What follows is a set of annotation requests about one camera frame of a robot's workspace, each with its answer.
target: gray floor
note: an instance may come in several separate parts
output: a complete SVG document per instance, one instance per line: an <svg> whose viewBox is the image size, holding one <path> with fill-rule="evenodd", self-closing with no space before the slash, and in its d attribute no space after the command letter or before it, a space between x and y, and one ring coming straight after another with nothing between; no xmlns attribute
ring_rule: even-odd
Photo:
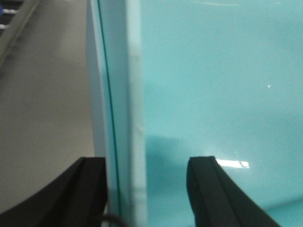
<svg viewBox="0 0 303 227"><path fill-rule="evenodd" d="M86 1L42 0L0 68L0 212L94 156Z"/></svg>

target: turquoise wall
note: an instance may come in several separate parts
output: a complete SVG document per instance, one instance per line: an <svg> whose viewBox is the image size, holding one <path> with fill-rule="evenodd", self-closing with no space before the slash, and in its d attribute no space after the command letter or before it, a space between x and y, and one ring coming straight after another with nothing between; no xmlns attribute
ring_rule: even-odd
<svg viewBox="0 0 303 227"><path fill-rule="evenodd" d="M142 35L149 226L193 226L191 156L248 163L224 169L264 209L301 200L303 1L143 0Z"/></svg>

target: green edge line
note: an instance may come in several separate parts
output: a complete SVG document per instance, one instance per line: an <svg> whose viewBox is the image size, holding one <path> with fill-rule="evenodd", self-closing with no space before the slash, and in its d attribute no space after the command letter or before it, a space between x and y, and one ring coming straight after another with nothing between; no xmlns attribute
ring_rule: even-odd
<svg viewBox="0 0 303 227"><path fill-rule="evenodd" d="M114 133L114 147L115 147L115 160L116 160L116 177L117 177L117 189L118 189L118 203L119 203L119 215L122 215L122 208L121 208L121 192L120 192L120 184L119 184L119 168L118 168L118 154L117 154L117 146L116 146L116 132L115 132L115 120L114 120L114 111L113 111L113 103L112 103L112 93L110 88L110 79L108 73L108 65L107 65L107 53L105 49L105 39L104 39L104 30L103 30L103 23L102 23L102 13L101 13L101 3L98 0L98 9L100 12L100 24L101 24L101 32L102 32L102 44L104 49L104 56L105 56L105 63L106 63L106 71L107 71L107 83L108 83L108 90L109 90L109 101L110 101L110 112L112 117L113 123L113 133Z"/></svg>

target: concrete floor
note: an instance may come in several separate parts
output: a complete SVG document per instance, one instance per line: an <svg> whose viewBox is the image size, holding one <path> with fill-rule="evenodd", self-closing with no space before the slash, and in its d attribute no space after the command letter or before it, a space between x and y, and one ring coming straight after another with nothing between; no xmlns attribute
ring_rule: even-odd
<svg viewBox="0 0 303 227"><path fill-rule="evenodd" d="M41 0L0 68L0 212L94 156L86 1Z"/></svg>

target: turquoise surface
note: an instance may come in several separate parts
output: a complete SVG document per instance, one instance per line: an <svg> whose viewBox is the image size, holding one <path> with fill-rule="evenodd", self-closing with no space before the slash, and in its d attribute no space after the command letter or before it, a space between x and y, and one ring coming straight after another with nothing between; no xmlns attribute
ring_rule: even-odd
<svg viewBox="0 0 303 227"><path fill-rule="evenodd" d="M303 0L89 8L94 140L107 153L111 210L138 227L193 227L187 162L214 155L279 224L303 226Z"/></svg>
<svg viewBox="0 0 303 227"><path fill-rule="evenodd" d="M194 226L187 162L209 155L303 226L303 1L142 0L141 15L149 226Z"/></svg>

